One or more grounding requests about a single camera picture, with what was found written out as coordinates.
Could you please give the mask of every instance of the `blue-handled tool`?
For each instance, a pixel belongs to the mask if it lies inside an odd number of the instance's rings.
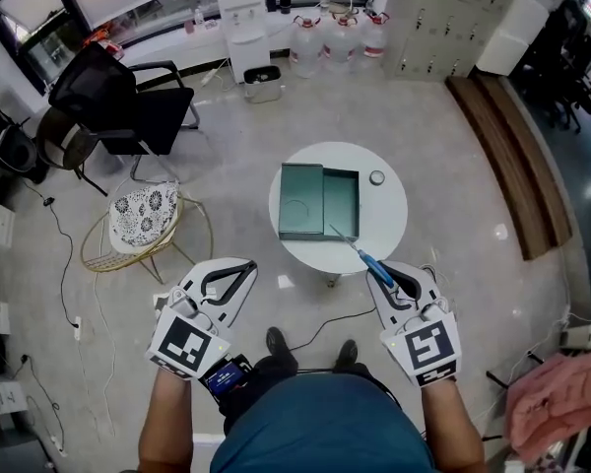
[[[363,261],[365,263],[365,266],[367,266],[370,270],[372,270],[372,273],[374,273],[374,275],[376,275],[379,279],[381,279],[388,288],[394,287],[394,280],[392,279],[390,274],[385,271],[385,269],[380,265],[380,263],[376,259],[374,259],[371,255],[366,254],[360,248],[356,248],[355,244],[352,243],[350,240],[348,240],[345,236],[343,236],[340,233],[340,231],[337,228],[335,228],[333,225],[331,225],[329,223],[328,226],[330,226],[335,231],[335,233],[337,235],[339,235],[340,238],[345,243],[347,243],[350,247],[352,247],[357,252],[359,257],[361,258],[361,261]]]

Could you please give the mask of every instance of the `pink cloth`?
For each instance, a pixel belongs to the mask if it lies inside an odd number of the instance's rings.
[[[526,464],[591,426],[591,353],[556,354],[514,382],[505,415],[506,436]]]

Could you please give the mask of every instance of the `green box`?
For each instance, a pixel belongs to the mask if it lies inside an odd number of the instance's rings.
[[[278,235],[284,240],[359,238],[359,172],[283,164]]]

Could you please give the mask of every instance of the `round white table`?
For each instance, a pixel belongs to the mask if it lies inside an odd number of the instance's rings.
[[[306,147],[287,163],[320,164],[329,169],[349,169],[359,172],[360,236],[357,248],[377,260],[385,259],[396,248],[407,226],[407,197],[398,175],[372,151],[346,142],[323,142]],[[379,170],[385,174],[380,185],[370,183],[370,174]],[[279,169],[269,190],[269,217],[276,235],[280,211]],[[367,267],[357,253],[345,242],[335,240],[281,240],[281,243],[302,263],[333,277],[330,286],[342,274],[357,273]]]

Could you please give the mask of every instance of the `blue handle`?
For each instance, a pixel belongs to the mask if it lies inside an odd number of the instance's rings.
[[[379,264],[379,262],[374,259],[369,254],[366,254],[362,250],[359,250],[359,257],[361,261],[365,263],[365,265],[374,272],[374,274],[381,279],[388,288],[394,287],[394,280],[390,277],[390,274],[385,271],[385,269]]]

